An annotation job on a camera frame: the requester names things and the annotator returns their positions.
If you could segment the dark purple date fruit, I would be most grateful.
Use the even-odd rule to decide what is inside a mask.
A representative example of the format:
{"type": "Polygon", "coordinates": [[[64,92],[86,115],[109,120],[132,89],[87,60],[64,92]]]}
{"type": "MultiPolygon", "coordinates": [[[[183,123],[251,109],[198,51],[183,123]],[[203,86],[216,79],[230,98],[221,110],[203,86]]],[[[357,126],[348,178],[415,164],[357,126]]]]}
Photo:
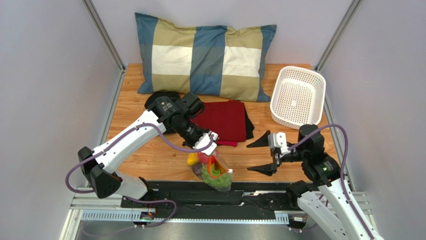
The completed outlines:
{"type": "Polygon", "coordinates": [[[191,166],[191,170],[197,177],[199,177],[202,175],[203,164],[202,163],[194,164],[191,166]]]}

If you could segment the yellow pear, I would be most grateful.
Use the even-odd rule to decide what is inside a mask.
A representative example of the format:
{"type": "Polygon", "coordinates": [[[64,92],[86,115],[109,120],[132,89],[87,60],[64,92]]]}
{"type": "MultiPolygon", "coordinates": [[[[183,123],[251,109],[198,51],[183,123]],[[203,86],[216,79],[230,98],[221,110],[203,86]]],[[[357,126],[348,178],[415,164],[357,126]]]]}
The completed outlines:
{"type": "Polygon", "coordinates": [[[190,153],[187,157],[186,163],[189,166],[193,166],[195,164],[197,164],[199,162],[199,154],[194,152],[194,153],[190,153]]]}

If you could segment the red apple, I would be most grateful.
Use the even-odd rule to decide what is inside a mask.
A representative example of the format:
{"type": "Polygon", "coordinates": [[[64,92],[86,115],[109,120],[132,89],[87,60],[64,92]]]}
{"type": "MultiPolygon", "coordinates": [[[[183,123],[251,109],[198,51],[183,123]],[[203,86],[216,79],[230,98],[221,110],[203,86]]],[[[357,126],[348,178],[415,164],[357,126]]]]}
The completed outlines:
{"type": "Polygon", "coordinates": [[[206,155],[206,154],[205,154],[205,153],[203,153],[203,152],[199,152],[199,153],[198,153],[198,161],[199,161],[200,163],[202,163],[202,164],[207,165],[207,164],[209,163],[209,158],[210,158],[210,156],[209,156],[209,155],[206,155]]]}

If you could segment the clear zip bag orange zipper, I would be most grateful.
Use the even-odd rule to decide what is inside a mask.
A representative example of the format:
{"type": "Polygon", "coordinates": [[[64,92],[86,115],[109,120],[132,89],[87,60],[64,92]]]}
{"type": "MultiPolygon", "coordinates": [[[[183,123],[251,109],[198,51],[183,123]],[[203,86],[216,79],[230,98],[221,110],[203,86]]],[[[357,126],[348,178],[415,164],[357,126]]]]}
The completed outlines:
{"type": "Polygon", "coordinates": [[[208,186],[219,192],[231,190],[234,170],[228,167],[217,150],[211,155],[203,152],[190,153],[186,163],[193,174],[208,186]]]}

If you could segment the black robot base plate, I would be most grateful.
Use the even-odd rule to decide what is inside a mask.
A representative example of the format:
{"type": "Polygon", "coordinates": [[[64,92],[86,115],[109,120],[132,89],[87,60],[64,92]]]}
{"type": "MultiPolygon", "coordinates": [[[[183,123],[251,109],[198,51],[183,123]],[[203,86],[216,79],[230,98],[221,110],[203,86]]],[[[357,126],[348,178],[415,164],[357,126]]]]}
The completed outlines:
{"type": "Polygon", "coordinates": [[[274,220],[277,211],[300,213],[296,199],[286,194],[288,182],[233,182],[229,191],[220,192],[201,181],[148,181],[151,189],[141,204],[122,198],[122,208],[155,210],[155,217],[166,218],[177,205],[173,219],[184,220],[274,220]]]}

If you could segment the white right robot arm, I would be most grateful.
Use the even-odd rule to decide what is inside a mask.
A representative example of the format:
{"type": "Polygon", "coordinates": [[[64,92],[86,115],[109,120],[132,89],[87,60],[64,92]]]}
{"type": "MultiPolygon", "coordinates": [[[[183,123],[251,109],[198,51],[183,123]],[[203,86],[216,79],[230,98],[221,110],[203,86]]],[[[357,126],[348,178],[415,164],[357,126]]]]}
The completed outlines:
{"type": "Polygon", "coordinates": [[[269,147],[272,163],[250,167],[249,170],[267,176],[277,172],[282,163],[301,162],[301,168],[325,197],[332,209],[328,209],[308,184],[297,181],[286,188],[286,203],[291,208],[303,210],[332,240],[381,240],[382,236],[369,222],[355,200],[344,168],[348,152],[343,153],[340,164],[325,151],[324,126],[304,124],[299,128],[297,143],[287,142],[283,132],[265,132],[248,148],[269,147]]]}

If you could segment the green grape bunch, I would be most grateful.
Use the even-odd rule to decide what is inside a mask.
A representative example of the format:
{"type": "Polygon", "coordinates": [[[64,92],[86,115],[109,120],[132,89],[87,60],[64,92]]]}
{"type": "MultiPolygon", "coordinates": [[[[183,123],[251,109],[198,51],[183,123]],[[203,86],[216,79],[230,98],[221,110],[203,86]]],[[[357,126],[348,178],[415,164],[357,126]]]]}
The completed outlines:
{"type": "Polygon", "coordinates": [[[225,172],[221,172],[220,170],[213,168],[211,171],[208,171],[208,166],[203,165],[201,180],[219,192],[229,191],[231,189],[233,178],[234,172],[230,169],[225,172]]]}

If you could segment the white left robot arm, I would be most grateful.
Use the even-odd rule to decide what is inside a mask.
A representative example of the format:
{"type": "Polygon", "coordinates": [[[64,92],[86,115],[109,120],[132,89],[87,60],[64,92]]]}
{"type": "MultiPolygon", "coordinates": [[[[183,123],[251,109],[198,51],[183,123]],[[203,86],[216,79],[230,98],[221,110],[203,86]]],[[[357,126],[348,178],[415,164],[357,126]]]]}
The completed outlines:
{"type": "Polygon", "coordinates": [[[186,153],[210,156],[217,148],[218,134],[198,126],[193,119],[204,112],[205,105],[189,92],[157,92],[145,102],[145,111],[132,124],[109,141],[78,153],[79,168],[99,199],[113,194],[140,200],[149,191],[144,179],[118,171],[119,166],[136,150],[155,137],[171,148],[186,153]]]}

